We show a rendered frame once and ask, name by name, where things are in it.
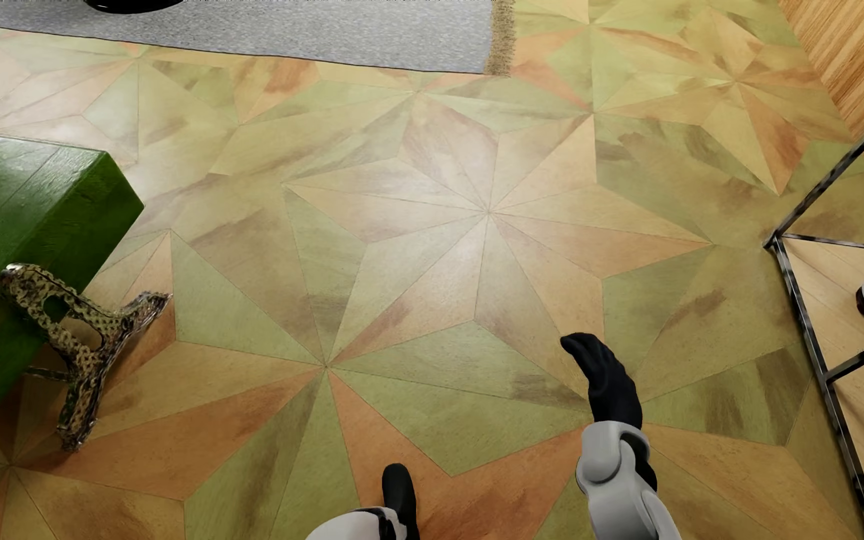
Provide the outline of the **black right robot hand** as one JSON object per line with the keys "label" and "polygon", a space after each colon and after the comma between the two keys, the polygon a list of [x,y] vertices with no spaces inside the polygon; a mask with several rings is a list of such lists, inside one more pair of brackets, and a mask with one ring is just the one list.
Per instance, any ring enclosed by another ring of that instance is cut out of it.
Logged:
{"label": "black right robot hand", "polygon": [[596,335],[575,332],[559,344],[587,380],[587,399],[596,423],[618,422],[640,430],[642,403],[634,380],[615,353]]}

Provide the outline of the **white robot leg black foot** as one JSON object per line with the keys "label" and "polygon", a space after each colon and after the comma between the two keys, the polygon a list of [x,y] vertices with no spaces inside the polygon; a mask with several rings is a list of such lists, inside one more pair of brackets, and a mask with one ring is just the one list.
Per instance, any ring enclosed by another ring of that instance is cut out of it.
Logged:
{"label": "white robot leg black foot", "polygon": [[413,479],[402,463],[385,467],[383,504],[355,508],[323,522],[305,540],[421,540]]}

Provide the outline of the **grey fringed rug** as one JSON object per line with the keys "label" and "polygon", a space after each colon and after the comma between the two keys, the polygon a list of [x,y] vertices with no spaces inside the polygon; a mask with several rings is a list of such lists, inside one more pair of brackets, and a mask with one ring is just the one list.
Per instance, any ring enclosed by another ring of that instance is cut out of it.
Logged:
{"label": "grey fringed rug", "polygon": [[370,68],[506,76],[515,0],[184,0],[111,14],[83,0],[0,0],[0,28]]}

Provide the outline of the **ornate metal cabinet leg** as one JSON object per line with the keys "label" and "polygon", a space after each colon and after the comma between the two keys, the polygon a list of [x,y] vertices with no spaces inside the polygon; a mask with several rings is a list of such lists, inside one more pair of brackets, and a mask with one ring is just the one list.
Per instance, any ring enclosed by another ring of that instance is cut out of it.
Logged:
{"label": "ornate metal cabinet leg", "polygon": [[61,359],[64,369],[31,365],[25,375],[66,387],[55,431],[66,453],[77,453],[98,417],[106,378],[134,338],[156,322],[172,294],[143,291],[123,307],[107,309],[41,266],[8,264],[0,272],[3,296],[25,313]]}

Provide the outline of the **black round object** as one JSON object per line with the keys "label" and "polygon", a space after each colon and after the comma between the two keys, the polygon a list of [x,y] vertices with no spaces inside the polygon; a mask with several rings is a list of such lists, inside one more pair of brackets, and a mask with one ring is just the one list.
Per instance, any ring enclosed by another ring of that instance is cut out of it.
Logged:
{"label": "black round object", "polygon": [[185,0],[82,0],[90,8],[112,15],[142,15],[165,10]]}

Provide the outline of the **green wooden cabinet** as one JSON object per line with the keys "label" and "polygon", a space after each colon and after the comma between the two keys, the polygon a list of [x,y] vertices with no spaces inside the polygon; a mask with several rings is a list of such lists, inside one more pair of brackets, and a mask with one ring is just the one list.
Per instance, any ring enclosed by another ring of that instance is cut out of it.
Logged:
{"label": "green wooden cabinet", "polygon": [[[109,153],[0,136],[0,273],[34,264],[82,290],[143,209]],[[44,341],[0,292],[0,402]]]}

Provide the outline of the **black metal frame shelf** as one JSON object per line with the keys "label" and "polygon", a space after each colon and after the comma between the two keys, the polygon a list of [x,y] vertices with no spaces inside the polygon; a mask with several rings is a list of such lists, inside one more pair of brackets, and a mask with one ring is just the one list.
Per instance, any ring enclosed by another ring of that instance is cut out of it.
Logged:
{"label": "black metal frame shelf", "polygon": [[864,155],[859,139],[767,235],[864,522],[864,242],[794,231]]}

